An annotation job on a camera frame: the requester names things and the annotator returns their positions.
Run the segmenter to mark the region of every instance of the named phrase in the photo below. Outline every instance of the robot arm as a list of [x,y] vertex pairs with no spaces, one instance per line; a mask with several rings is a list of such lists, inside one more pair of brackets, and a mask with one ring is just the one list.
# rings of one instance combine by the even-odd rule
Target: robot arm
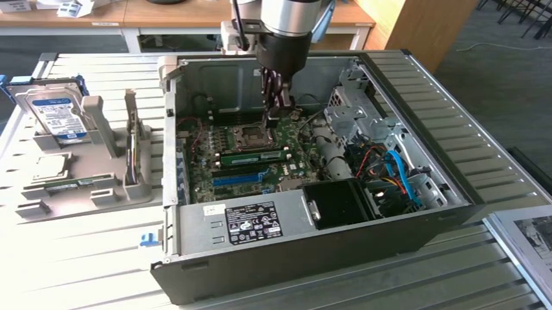
[[236,1],[232,2],[233,19],[231,24],[221,23],[224,49],[256,55],[263,67],[263,124],[273,128],[279,118],[295,108],[289,96],[292,75],[304,67],[312,33],[315,41],[322,39],[335,1],[231,1]]

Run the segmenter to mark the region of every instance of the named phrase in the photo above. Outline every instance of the motherboard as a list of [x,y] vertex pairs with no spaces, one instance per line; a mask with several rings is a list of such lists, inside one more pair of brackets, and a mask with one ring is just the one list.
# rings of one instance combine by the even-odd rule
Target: motherboard
[[285,118],[265,129],[260,122],[220,125],[185,119],[179,137],[188,146],[191,203],[288,191],[318,181],[315,144],[297,140],[304,122],[304,117]]

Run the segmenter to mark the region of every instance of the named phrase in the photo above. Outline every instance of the metal workbench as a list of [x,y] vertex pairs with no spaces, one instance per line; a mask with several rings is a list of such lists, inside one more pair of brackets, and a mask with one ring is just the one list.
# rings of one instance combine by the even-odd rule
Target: metal workbench
[[[549,204],[549,195],[414,58],[400,51],[368,54],[487,206],[416,253],[181,309],[541,308],[479,219],[495,210]],[[136,89],[140,118],[153,128],[152,168],[154,190],[160,191],[164,100],[157,89],[157,57],[58,55],[56,61],[38,63],[34,76],[81,74],[90,94],[104,99],[112,128],[125,124],[122,89]],[[177,309],[149,275],[150,251],[157,248],[137,249],[140,234],[161,223],[160,206],[14,225],[7,202],[15,193],[9,184],[36,149],[27,141],[31,133],[27,117],[15,109],[0,140],[1,145],[9,144],[1,149],[0,205],[5,206],[0,208],[0,262],[6,274],[0,280],[0,309]]]

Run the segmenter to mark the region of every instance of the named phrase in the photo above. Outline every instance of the circuit board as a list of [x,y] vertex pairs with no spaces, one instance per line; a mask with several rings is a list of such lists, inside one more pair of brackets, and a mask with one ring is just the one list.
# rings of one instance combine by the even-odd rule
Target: circuit board
[[[304,183],[318,180],[316,171],[310,166],[310,160],[318,160],[315,144],[303,144],[305,153],[300,150],[296,133],[305,118],[292,121],[284,118],[277,127],[271,130],[261,128],[260,123],[239,126],[216,127],[203,123],[201,128],[193,125],[185,134],[188,146],[188,181],[191,203],[213,202],[223,199],[268,194],[295,189]],[[244,183],[220,185],[213,175],[224,172],[220,166],[220,156],[233,158],[251,157],[256,151],[268,154],[284,152],[281,160],[267,164],[253,162],[239,165],[261,175],[257,180]]]

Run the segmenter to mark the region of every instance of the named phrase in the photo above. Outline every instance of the power supply label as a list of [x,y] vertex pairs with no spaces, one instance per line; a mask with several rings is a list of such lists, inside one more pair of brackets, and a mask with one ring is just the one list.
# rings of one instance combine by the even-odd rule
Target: power supply label
[[232,245],[283,236],[272,201],[225,208],[224,212]]
[[37,117],[46,125],[49,133],[60,139],[78,139],[86,135],[82,121],[72,114],[69,98],[33,100]]

